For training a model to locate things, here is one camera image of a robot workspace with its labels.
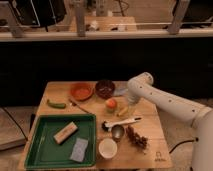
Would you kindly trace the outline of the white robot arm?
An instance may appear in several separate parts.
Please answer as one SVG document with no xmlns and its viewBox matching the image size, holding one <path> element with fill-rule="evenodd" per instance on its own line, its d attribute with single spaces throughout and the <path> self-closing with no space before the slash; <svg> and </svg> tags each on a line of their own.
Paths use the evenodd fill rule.
<svg viewBox="0 0 213 171">
<path fill-rule="evenodd" d="M 196 130 L 190 171 L 213 171 L 213 108 L 153 87 L 153 76 L 143 72 L 127 82 L 128 103 L 141 98 Z"/>
</svg>

